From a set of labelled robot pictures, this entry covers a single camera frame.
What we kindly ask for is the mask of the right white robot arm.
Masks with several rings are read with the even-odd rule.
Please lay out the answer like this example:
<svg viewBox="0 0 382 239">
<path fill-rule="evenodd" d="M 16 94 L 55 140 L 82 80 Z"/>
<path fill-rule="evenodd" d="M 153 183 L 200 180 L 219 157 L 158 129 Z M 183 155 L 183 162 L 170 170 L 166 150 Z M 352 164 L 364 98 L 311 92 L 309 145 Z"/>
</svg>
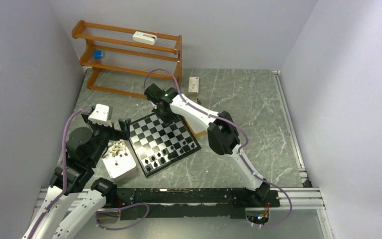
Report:
<svg viewBox="0 0 382 239">
<path fill-rule="evenodd" d="M 271 187 L 244 152 L 244 145 L 239 139 L 240 127 L 233 122 L 230 113 L 211 111 L 174 88 L 164 91 L 156 84 L 148 86 L 144 95 L 152 103 L 153 112 L 164 123 L 171 124 L 175 117 L 181 116 L 194 131 L 205 131 L 210 149 L 230 158 L 238 170 L 245 188 L 249 190 L 250 203 L 261 206 L 266 202 Z"/>
</svg>

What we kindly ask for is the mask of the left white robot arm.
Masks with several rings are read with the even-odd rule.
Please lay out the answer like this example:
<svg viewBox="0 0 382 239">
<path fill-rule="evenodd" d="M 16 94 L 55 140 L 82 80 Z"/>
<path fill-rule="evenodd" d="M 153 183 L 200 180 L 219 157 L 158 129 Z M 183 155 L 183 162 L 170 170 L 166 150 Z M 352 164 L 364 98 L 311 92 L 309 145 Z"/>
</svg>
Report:
<svg viewBox="0 0 382 239">
<path fill-rule="evenodd" d="M 94 175 L 94 168 L 109 148 L 109 142 L 130 136 L 130 119 L 119 119 L 120 129 L 116 129 L 110 117 L 110 113 L 85 107 L 68 118 L 62 137 L 61 162 L 23 238 L 71 239 L 99 209 L 119 205 L 117 186 L 99 178 L 92 183 L 80 205 L 68 212 Z"/>
</svg>

